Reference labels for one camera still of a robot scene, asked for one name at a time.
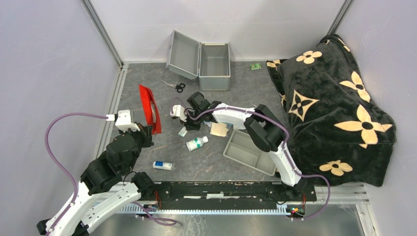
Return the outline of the grey metal case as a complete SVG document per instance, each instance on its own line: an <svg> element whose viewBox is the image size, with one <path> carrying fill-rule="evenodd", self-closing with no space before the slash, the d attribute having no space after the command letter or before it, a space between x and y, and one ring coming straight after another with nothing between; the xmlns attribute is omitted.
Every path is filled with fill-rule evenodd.
<svg viewBox="0 0 417 236"><path fill-rule="evenodd" d="M166 68L190 80L202 91L227 91L231 84L230 43L200 42L177 30L170 37Z"/></svg>

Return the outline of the small teal strip packet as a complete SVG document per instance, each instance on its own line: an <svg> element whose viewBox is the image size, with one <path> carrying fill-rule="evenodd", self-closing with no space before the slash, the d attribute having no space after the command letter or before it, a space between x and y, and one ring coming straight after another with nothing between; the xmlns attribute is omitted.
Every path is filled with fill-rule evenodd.
<svg viewBox="0 0 417 236"><path fill-rule="evenodd" d="M181 137L184 137L187 134L187 129L186 127L183 127L179 132L178 135L180 135Z"/></svg>

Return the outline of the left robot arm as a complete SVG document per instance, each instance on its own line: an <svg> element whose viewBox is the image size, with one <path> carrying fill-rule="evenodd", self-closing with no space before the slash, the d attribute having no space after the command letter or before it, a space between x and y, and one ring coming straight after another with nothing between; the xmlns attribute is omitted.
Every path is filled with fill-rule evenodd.
<svg viewBox="0 0 417 236"><path fill-rule="evenodd" d="M119 131L101 155L89 163L66 206L53 218L39 221L42 236L89 236L101 223L129 203L154 196L155 184L145 172L136 173L131 181L112 195L107 193L128 175L143 148L153 146L152 126L134 124Z"/></svg>

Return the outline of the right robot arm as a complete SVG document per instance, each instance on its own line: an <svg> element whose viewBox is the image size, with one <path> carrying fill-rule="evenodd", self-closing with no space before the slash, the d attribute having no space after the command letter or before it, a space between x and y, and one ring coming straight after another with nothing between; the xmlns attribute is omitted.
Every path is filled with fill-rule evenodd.
<svg viewBox="0 0 417 236"><path fill-rule="evenodd" d="M172 118L179 118L187 130L199 130L201 123L228 123L238 130L246 130L254 145L271 157L277 167L284 187L284 195L291 201L298 200L307 182L296 166L287 146L289 131L266 105L255 108L230 106L220 101L209 102L200 93L192 94L184 104L171 108Z"/></svg>

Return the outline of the red first aid pouch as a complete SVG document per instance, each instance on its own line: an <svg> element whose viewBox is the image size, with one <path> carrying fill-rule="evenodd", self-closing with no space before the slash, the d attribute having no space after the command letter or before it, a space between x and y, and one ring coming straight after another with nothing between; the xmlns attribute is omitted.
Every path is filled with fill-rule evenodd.
<svg viewBox="0 0 417 236"><path fill-rule="evenodd" d="M159 111L151 89L139 85L139 93L147 125L152 126L152 134L161 134Z"/></svg>

